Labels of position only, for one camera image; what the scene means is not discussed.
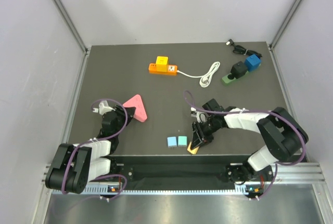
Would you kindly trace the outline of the light blue small plug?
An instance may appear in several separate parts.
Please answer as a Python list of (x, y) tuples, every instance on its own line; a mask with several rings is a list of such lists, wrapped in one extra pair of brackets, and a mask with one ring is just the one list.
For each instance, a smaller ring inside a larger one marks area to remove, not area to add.
[(167, 137), (168, 148), (177, 147), (177, 138), (176, 137)]

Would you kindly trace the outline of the pink triangular socket board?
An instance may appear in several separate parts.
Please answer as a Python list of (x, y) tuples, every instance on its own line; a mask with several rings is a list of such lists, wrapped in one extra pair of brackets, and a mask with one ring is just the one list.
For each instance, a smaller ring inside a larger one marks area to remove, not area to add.
[(131, 99), (126, 101), (123, 106), (125, 108), (135, 107), (133, 118), (139, 122), (145, 122), (148, 119), (142, 97), (139, 94), (136, 94)]

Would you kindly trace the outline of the green power strip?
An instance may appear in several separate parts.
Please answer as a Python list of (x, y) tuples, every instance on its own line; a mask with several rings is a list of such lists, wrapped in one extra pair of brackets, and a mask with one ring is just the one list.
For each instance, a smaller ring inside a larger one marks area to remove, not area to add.
[(231, 84), (231, 83), (233, 83), (233, 82), (236, 82), (236, 81), (238, 81), (238, 80), (240, 80), (240, 79), (246, 77), (248, 74), (250, 74), (250, 72), (247, 71), (247, 73), (246, 73), (244, 76), (242, 76), (242, 77), (239, 78), (239, 79), (236, 79), (236, 78), (234, 78), (234, 77), (232, 76), (232, 74), (229, 72), (227, 75), (225, 75), (224, 77), (221, 78), (221, 82), (222, 82), (224, 85), (229, 85), (229, 84)]

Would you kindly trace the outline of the orange power strip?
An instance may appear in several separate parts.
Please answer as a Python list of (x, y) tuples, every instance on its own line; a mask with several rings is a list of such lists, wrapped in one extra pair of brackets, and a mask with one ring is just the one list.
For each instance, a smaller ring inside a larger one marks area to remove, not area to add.
[(177, 66), (151, 63), (148, 67), (148, 71), (150, 74), (176, 76)]

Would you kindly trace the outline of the blue cube adapter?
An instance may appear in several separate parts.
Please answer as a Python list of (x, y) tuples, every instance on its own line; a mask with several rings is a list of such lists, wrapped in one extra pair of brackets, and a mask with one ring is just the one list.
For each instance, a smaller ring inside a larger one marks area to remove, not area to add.
[(261, 59), (257, 55), (248, 56), (245, 59), (245, 66), (248, 69), (248, 72), (256, 70), (261, 65)]

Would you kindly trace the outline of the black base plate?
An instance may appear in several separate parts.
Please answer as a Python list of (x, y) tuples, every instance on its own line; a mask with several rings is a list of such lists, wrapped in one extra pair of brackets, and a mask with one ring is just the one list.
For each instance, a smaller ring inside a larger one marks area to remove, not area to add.
[(140, 181), (148, 178), (186, 178), (216, 179), (224, 183), (243, 184), (246, 182), (268, 182), (273, 179), (271, 167), (258, 172), (242, 163), (223, 164), (124, 164), (116, 171), (125, 176), (128, 181)]

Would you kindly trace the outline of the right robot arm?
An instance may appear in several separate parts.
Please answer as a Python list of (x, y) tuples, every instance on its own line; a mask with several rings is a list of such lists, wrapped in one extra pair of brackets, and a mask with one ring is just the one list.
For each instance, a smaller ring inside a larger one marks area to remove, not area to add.
[(257, 179), (262, 170), (271, 164), (296, 165), (305, 155), (294, 161), (299, 150), (304, 150), (309, 138), (304, 129), (285, 108), (276, 107), (272, 111), (255, 112), (236, 107), (223, 108), (215, 99), (205, 103), (202, 108), (191, 107), (191, 115), (197, 120), (192, 123), (193, 139), (188, 146), (195, 151), (214, 139), (220, 129), (242, 129), (259, 133), (265, 145), (251, 154), (234, 169), (227, 166), (230, 180), (246, 182)]

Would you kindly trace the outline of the yellow cube adapter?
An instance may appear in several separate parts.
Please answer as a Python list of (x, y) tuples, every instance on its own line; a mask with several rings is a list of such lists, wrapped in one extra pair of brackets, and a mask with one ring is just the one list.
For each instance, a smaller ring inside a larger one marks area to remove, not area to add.
[(157, 72), (167, 72), (169, 67), (169, 58), (167, 56), (158, 56), (156, 58)]

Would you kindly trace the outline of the black cube adapter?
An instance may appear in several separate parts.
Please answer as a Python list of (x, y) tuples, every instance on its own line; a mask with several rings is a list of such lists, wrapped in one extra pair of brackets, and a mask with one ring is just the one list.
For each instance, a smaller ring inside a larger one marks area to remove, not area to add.
[(230, 73), (234, 78), (239, 79), (244, 76), (247, 71), (247, 66), (242, 61), (240, 61), (232, 66)]

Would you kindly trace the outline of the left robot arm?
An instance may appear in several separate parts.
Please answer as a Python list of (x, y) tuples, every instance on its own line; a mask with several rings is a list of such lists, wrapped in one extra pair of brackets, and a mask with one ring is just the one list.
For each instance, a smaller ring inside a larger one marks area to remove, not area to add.
[(64, 193), (80, 194), (87, 183), (100, 176), (114, 180), (118, 168), (111, 164), (111, 155), (119, 144), (119, 133), (133, 119), (135, 107), (100, 106), (94, 111), (102, 115), (96, 138), (84, 144), (61, 144), (46, 174), (45, 186)]

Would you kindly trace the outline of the teal small plug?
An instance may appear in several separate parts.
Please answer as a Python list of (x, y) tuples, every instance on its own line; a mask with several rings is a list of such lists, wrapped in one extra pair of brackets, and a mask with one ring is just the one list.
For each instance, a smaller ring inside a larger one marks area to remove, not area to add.
[(187, 136), (178, 136), (177, 145), (179, 147), (186, 147), (187, 146)]

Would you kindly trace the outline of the yellow small plug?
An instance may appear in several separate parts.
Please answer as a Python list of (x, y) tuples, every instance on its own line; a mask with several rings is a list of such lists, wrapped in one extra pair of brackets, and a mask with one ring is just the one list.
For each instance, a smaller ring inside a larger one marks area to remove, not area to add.
[(187, 147), (187, 151), (192, 154), (192, 155), (195, 155), (197, 154), (198, 150), (199, 150), (199, 147), (196, 147), (196, 148), (191, 148), (191, 145), (192, 145), (192, 142), (189, 143), (188, 147)]

